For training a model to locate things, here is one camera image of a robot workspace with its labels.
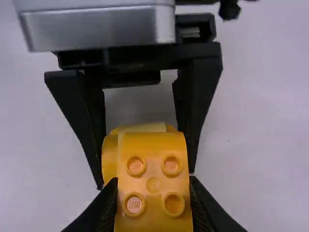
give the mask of yellow lego brick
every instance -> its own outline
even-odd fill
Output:
[[[118,159],[115,232],[193,231],[182,133],[126,132]]]

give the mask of black plastic bracket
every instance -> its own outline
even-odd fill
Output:
[[[198,30],[192,38],[186,29]],[[223,66],[214,15],[176,17],[177,43],[57,53],[63,71],[45,82],[80,140],[98,189],[104,186],[101,146],[106,136],[105,88],[158,84],[160,71],[178,69],[173,94],[178,129],[185,135],[189,171],[195,170],[200,133]]]
[[[98,80],[76,70],[45,73],[45,83],[81,142],[97,187],[102,189],[101,146],[106,125],[104,93]]]
[[[178,130],[186,138],[189,172],[192,174],[200,134],[222,70],[220,57],[192,60],[178,70],[178,78],[173,83]]]

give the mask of lego logo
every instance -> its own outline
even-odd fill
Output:
[[[142,202],[138,197],[131,197],[126,204],[126,208],[130,213],[138,213],[141,210]]]
[[[165,169],[169,172],[176,172],[178,170],[178,163],[173,160],[166,161]]]

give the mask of white backdrop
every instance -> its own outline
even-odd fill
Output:
[[[196,175],[249,232],[309,231],[309,2],[241,3],[217,18],[224,73],[206,119]],[[179,13],[216,12],[181,7]],[[51,54],[30,54],[0,1],[0,231],[58,232],[98,194],[83,150],[43,81]],[[171,83],[109,90],[108,130],[176,124]]]

